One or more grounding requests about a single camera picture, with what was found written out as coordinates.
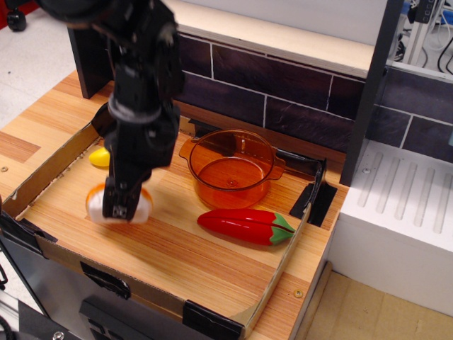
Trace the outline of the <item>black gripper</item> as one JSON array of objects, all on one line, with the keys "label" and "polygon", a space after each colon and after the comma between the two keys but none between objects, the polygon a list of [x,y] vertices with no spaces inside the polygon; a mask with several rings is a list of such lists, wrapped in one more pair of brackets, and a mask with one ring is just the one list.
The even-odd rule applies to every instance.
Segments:
[{"label": "black gripper", "polygon": [[102,200],[104,218],[132,221],[142,183],[151,177],[153,169],[171,163],[179,123],[179,107],[165,104],[153,122],[132,124],[116,120],[103,135],[110,153]]}]

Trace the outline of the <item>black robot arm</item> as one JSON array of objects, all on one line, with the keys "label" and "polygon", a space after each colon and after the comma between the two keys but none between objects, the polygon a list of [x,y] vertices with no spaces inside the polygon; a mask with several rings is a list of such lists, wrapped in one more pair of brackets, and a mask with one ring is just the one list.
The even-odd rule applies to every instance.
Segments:
[{"label": "black robot arm", "polygon": [[100,131],[109,153],[105,183],[87,196],[97,223],[148,220],[152,203],[142,185],[171,163],[180,111],[173,97],[183,90],[178,29],[161,1],[41,1],[40,7],[70,28],[92,28],[109,42],[114,89]]}]

